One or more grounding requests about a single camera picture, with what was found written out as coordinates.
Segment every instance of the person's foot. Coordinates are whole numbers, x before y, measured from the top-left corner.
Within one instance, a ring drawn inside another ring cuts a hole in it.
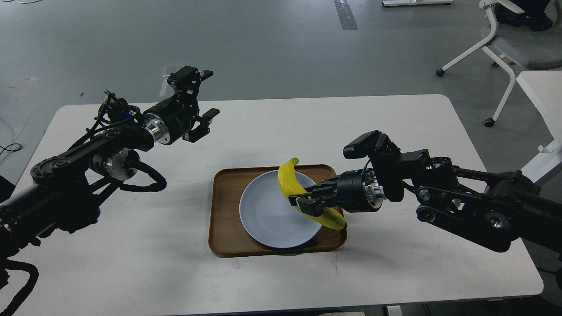
[[[535,32],[549,29],[553,23],[552,20],[544,13],[540,16],[531,17],[526,20],[528,20],[529,26]]]
[[[525,19],[525,14],[517,14],[500,5],[496,10],[496,19],[499,23],[521,26],[523,20]]]

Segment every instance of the screw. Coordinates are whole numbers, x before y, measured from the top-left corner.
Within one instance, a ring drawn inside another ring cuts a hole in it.
[[[430,194],[429,191],[426,190],[426,189],[421,189],[421,190],[418,192],[418,196],[419,196],[420,200],[422,200],[422,201],[426,201],[426,202],[427,202],[427,201],[431,200],[431,194]]]

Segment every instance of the shoe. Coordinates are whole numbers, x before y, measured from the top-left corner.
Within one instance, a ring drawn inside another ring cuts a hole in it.
[[[529,20],[528,24],[531,27],[531,29],[535,32],[549,29],[553,24],[552,20],[549,19],[549,17],[546,16],[546,14],[544,13],[538,17],[536,16],[526,20]]]

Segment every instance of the table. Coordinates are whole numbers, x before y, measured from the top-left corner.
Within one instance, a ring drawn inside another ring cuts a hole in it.
[[[533,182],[541,180],[562,162],[562,70],[522,71],[517,82],[523,88],[554,140],[521,170]]]
[[[294,156],[301,164],[328,164],[337,173],[357,169],[366,161],[344,159],[343,146],[379,129],[403,152],[428,148],[432,156],[484,170],[445,96],[208,101],[200,107],[221,111],[209,135],[195,144],[157,144],[140,154],[167,178],[166,190],[116,192],[102,205],[97,224],[72,235],[56,231],[41,247],[29,246],[15,257],[40,272],[20,315],[250,312],[542,291],[521,240],[498,254],[419,222],[412,194],[401,203],[386,201],[374,214],[346,213],[348,239],[339,251],[226,259],[207,245],[212,180],[221,169],[280,165]],[[60,109],[30,166],[64,152],[91,125],[97,108]],[[149,181],[141,175],[131,180]],[[22,177],[16,190],[30,184]],[[13,296],[10,290],[25,282],[18,276],[10,280],[11,289],[0,293],[4,305]]]

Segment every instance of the white chair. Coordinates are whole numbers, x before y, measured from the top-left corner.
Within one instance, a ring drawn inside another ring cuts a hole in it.
[[[457,58],[436,70],[438,76],[443,76],[449,68],[481,48],[494,61],[494,66],[500,66],[509,74],[509,84],[496,112],[493,117],[484,121],[484,125],[487,127],[492,127],[500,116],[500,112],[515,84],[515,73],[510,65],[504,61],[505,58],[511,61],[510,64],[517,64],[528,70],[550,70],[562,67],[562,28],[560,27],[562,9],[560,0],[553,0],[549,4],[549,6],[554,5],[558,13],[554,25],[548,30],[538,32],[533,32],[523,26],[515,27],[505,24],[501,24],[501,27],[498,28],[498,22],[493,12],[496,3],[503,4],[515,13],[523,13],[523,10],[508,0],[480,1],[479,6],[486,11],[486,16],[490,22],[490,25],[482,29],[484,38]]]

